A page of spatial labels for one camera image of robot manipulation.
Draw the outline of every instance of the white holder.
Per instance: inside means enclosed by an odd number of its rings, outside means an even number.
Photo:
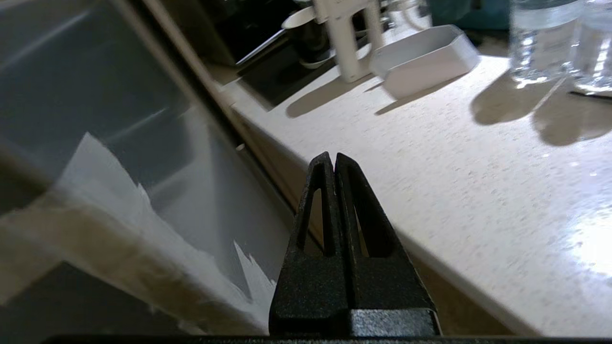
[[[472,70],[480,54],[454,25],[435,26],[374,51],[370,70],[400,99]]]

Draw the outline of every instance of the kitchen counter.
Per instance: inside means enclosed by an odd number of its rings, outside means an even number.
[[[359,162],[406,249],[511,330],[611,336],[612,102],[506,70],[482,56],[401,100],[336,67],[275,108],[240,81],[223,92],[304,166]]]

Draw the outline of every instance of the white paper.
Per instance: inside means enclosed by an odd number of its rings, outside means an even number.
[[[44,196],[0,228],[208,334],[267,334],[274,284],[236,245],[252,300],[151,208],[116,157],[85,134]]]

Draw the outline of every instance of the white speckled countertop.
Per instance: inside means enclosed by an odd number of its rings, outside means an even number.
[[[337,68],[246,121],[306,165],[363,168],[409,251],[521,334],[612,336],[612,101],[517,89],[507,59],[395,101]]]

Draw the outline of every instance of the white stand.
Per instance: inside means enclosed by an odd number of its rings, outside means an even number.
[[[370,58],[383,44],[378,0],[314,0],[316,20],[325,22],[327,34],[336,51],[336,63],[340,76],[352,83],[370,73]],[[370,42],[370,52],[357,58],[357,42],[352,17],[364,10],[365,28]]]

